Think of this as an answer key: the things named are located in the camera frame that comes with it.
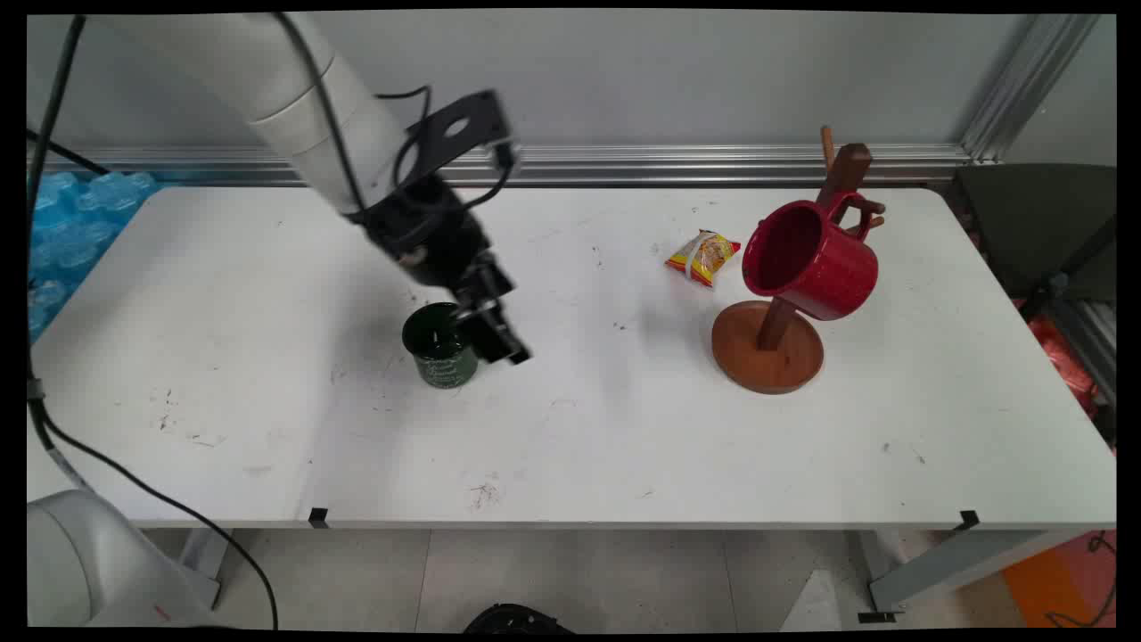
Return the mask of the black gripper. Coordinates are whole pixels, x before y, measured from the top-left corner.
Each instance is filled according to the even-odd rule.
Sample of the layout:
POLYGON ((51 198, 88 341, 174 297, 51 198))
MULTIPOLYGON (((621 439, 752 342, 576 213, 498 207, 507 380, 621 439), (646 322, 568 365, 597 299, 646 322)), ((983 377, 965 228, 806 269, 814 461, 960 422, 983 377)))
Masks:
POLYGON ((432 172, 359 212, 359 226, 412 281, 444 289, 456 301, 435 304, 435 346, 472 346, 489 363, 531 359, 505 320, 503 304, 494 300, 513 292, 516 284, 497 265, 472 208, 440 174, 432 172), (470 306, 464 317, 459 304, 470 306))

